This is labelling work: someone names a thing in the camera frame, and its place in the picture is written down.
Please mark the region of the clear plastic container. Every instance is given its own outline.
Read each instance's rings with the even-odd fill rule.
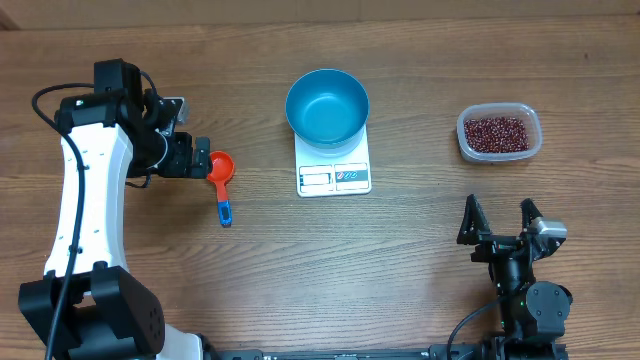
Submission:
[[[464,134],[464,122],[471,119],[497,116],[516,117],[522,120],[529,138],[529,150],[512,153],[479,153],[469,147],[467,137]],[[535,155],[542,147],[542,128],[540,127],[538,114],[525,104],[493,103],[470,106],[458,117],[457,127],[460,153],[465,160],[470,162],[495,163],[523,160]]]

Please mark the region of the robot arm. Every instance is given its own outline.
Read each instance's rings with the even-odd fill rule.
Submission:
[[[143,94],[143,75],[122,60],[96,63],[95,92],[63,99],[56,113],[56,126],[82,156],[85,201],[69,306],[53,344],[47,339],[73,251],[78,204],[76,158],[64,140],[58,232],[44,279],[21,285],[19,307],[57,359],[212,358],[206,339],[164,323],[157,297],[128,273],[122,234],[127,177],[204,179],[211,169],[209,139],[196,139],[194,151],[191,136],[175,132],[188,114],[184,99],[160,98],[155,87]],[[87,295],[95,305],[76,308]]]

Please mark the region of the container of red beans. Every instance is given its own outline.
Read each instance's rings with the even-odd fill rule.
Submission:
[[[523,160],[542,147],[538,114],[520,103],[494,103],[468,107],[458,118],[458,143],[470,162]]]

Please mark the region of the blue spoon handle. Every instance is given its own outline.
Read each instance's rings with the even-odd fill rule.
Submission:
[[[220,217],[220,225],[223,227],[231,226],[233,217],[231,216],[231,204],[229,200],[218,202],[218,217]]]

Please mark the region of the kitchen scale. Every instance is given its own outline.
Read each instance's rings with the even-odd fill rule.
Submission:
[[[296,183],[301,197],[368,194],[371,191],[371,163],[366,126],[359,142],[337,149],[318,149],[297,134]]]

